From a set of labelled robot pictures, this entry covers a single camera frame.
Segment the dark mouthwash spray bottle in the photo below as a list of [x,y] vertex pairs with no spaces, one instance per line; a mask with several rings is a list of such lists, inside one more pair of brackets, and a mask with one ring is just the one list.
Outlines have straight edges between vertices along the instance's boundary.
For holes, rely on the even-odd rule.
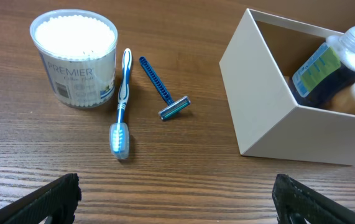
[[355,26],[330,35],[293,74],[288,86],[300,105],[323,106],[355,82]]

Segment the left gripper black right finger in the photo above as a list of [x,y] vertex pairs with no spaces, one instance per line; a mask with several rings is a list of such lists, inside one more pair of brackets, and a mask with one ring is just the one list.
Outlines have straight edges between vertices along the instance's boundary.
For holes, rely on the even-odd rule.
[[279,224],[355,224],[355,212],[303,185],[277,174],[272,199]]

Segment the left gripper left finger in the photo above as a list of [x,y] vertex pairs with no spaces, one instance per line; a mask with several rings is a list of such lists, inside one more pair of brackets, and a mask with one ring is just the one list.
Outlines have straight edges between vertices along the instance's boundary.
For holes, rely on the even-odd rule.
[[0,224],[72,224],[81,201],[79,177],[65,174],[53,182],[0,209]]

